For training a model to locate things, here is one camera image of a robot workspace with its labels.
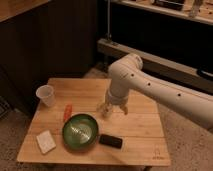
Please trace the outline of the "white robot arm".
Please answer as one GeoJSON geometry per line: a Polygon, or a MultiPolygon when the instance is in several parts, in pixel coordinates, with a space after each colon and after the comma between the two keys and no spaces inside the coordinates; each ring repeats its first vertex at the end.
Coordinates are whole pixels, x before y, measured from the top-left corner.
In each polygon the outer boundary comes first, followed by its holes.
{"type": "Polygon", "coordinates": [[[133,53],[113,62],[108,68],[111,82],[105,103],[126,110],[129,91],[134,90],[213,133],[212,95],[155,78],[143,72],[142,67],[142,58],[133,53]]]}

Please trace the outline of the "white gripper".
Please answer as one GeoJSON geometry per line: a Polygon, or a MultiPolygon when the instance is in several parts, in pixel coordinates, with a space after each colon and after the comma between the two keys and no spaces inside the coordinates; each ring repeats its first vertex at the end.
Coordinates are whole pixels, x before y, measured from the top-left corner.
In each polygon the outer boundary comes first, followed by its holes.
{"type": "Polygon", "coordinates": [[[113,94],[110,90],[107,90],[105,93],[105,104],[106,104],[106,113],[104,117],[108,117],[113,112],[113,106],[120,106],[120,109],[125,115],[128,114],[128,107],[125,105],[128,102],[129,93],[124,93],[121,95],[113,94]]]}

